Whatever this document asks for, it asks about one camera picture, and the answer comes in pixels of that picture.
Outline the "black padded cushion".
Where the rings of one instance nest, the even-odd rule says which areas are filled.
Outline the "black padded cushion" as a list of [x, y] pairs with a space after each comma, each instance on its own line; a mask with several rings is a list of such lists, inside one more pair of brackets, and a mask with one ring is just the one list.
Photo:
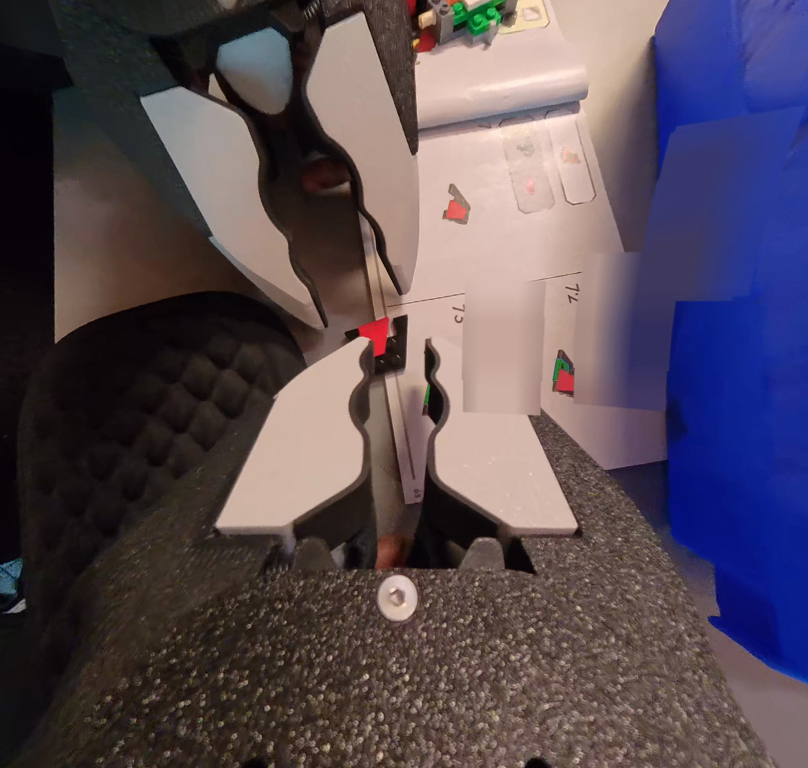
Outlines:
[[117, 312], [49, 351], [17, 436], [27, 630], [46, 665], [77, 647], [77, 582], [98, 555], [305, 368], [267, 305], [223, 291]]

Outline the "red and black lego piece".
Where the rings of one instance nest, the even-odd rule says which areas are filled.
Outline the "red and black lego piece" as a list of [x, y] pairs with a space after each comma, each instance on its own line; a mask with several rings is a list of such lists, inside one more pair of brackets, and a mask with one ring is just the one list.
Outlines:
[[345, 332], [345, 339], [368, 339], [374, 353], [374, 372], [377, 376], [404, 371], [407, 365], [407, 337], [409, 317], [382, 318]]

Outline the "large blue plastic bin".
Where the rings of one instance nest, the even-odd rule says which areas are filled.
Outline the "large blue plastic bin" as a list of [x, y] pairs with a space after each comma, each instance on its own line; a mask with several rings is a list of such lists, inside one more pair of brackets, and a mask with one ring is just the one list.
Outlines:
[[670, 0], [653, 44], [672, 534], [712, 623], [805, 682], [806, 0]]

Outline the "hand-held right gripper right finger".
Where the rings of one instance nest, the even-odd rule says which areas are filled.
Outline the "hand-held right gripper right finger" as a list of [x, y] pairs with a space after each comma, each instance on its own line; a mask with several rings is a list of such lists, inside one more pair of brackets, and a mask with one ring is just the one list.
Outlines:
[[463, 410], [461, 349], [425, 344], [434, 422], [423, 517], [447, 538], [569, 536], [579, 524], [527, 416]]

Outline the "white lego instruction booklet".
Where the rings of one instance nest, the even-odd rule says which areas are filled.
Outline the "white lego instruction booklet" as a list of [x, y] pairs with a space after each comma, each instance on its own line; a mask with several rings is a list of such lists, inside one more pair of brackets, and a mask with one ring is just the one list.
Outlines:
[[373, 307], [408, 317], [407, 367], [386, 391], [403, 498], [423, 495], [428, 417], [423, 343], [459, 344], [467, 276], [547, 282], [541, 407], [603, 469], [667, 458], [663, 411], [588, 406], [555, 392], [572, 367], [574, 319], [592, 254], [624, 251], [580, 102], [585, 66], [548, 0], [519, 0], [491, 44], [467, 30], [418, 53], [419, 253], [400, 297], [368, 253]]

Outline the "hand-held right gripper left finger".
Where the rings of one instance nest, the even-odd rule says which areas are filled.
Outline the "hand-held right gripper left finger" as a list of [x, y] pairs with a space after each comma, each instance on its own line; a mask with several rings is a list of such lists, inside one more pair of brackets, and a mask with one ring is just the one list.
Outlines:
[[353, 538], [372, 521], [369, 384], [358, 337], [276, 395], [217, 518], [223, 535]]

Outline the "teal sneaker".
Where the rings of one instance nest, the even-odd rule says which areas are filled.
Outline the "teal sneaker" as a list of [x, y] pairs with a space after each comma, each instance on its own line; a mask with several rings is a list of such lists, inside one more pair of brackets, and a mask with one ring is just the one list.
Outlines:
[[1, 615], [17, 614], [26, 610], [23, 571], [22, 558], [1, 563]]

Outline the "person's left hand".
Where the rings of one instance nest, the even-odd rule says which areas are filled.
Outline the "person's left hand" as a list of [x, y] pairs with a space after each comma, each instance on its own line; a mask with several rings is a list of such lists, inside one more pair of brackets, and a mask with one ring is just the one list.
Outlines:
[[312, 152], [301, 163], [300, 180], [309, 198], [351, 196], [351, 172], [341, 157]]

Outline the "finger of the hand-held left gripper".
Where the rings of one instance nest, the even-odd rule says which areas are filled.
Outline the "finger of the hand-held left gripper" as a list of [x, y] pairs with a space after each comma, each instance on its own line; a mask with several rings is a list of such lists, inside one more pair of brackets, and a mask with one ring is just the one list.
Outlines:
[[418, 163], [362, 12], [326, 27], [305, 100], [321, 134], [345, 157], [389, 279], [406, 295], [419, 253]]
[[199, 209], [210, 242], [278, 307], [311, 328], [326, 329], [317, 289], [268, 208], [261, 182], [266, 155], [246, 117], [184, 87], [142, 96], [141, 105]]

